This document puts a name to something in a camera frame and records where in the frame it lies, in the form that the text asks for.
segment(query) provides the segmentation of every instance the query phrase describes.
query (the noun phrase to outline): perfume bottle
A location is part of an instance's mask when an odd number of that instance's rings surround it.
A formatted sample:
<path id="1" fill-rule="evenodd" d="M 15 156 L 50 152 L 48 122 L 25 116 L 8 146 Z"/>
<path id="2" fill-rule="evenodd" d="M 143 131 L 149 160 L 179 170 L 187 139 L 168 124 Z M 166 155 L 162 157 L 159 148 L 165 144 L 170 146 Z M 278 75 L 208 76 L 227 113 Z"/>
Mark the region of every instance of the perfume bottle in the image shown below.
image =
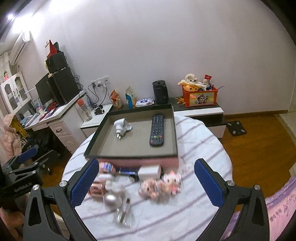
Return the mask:
<path id="1" fill-rule="evenodd" d="M 114 221 L 116 223 L 125 225 L 127 227 L 131 227 L 132 224 L 132 213 L 131 213 L 131 205 L 130 205 L 130 199 L 128 198 L 123 205 L 116 209 L 115 215 L 114 215 Z"/>
<path id="2" fill-rule="evenodd" d="M 83 121 L 89 121 L 92 119 L 92 115 L 91 112 L 89 111 L 89 109 L 87 108 L 86 104 L 84 103 L 83 99 L 78 99 L 77 101 L 78 105 L 81 108 L 81 117 L 83 119 Z"/>

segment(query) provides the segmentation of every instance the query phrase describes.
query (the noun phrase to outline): pink jacket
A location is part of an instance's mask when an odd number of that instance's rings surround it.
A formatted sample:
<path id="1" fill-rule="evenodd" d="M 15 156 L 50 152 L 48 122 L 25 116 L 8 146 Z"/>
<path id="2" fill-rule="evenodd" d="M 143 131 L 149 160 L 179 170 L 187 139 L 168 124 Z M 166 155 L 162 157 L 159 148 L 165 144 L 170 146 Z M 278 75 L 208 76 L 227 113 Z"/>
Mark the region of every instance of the pink jacket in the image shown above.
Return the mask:
<path id="1" fill-rule="evenodd" d="M 8 114 L 3 119 L 3 145 L 9 159 L 22 153 L 20 137 L 10 126 L 14 116 Z"/>

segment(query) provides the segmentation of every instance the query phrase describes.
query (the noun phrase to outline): wooden floor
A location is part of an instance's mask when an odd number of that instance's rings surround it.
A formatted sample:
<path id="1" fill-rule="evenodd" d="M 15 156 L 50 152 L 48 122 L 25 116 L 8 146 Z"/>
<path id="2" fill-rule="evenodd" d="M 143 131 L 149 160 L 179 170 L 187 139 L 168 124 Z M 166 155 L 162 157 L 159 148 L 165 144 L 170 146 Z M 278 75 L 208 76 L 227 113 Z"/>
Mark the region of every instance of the wooden floor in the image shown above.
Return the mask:
<path id="1" fill-rule="evenodd" d="M 290 178 L 296 162 L 296 147 L 276 116 L 236 118 L 247 134 L 233 137 L 225 130 L 222 144 L 233 165 L 233 180 L 239 186 L 259 184 L 264 196 L 278 191 Z"/>

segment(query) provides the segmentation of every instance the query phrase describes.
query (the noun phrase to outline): red cone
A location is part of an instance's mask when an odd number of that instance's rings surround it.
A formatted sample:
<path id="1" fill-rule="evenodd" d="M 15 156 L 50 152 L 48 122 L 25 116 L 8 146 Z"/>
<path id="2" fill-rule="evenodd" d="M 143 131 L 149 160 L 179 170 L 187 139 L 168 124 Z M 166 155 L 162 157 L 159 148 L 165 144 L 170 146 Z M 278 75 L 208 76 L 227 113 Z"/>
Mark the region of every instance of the red cone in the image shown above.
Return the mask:
<path id="1" fill-rule="evenodd" d="M 49 55 L 47 56 L 47 58 L 49 58 L 50 56 L 52 56 L 52 55 L 54 55 L 56 53 L 57 53 L 56 48 L 54 47 L 52 42 L 49 40 Z"/>

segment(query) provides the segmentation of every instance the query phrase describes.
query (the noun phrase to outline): black kettle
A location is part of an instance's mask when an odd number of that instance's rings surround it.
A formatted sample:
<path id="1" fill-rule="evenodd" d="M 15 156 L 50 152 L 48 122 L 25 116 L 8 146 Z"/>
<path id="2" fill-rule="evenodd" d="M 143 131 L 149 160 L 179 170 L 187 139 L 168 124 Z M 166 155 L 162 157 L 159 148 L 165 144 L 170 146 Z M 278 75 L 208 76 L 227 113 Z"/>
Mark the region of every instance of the black kettle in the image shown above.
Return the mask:
<path id="1" fill-rule="evenodd" d="M 168 89 L 164 80 L 157 80 L 152 83 L 156 104 L 168 103 Z"/>

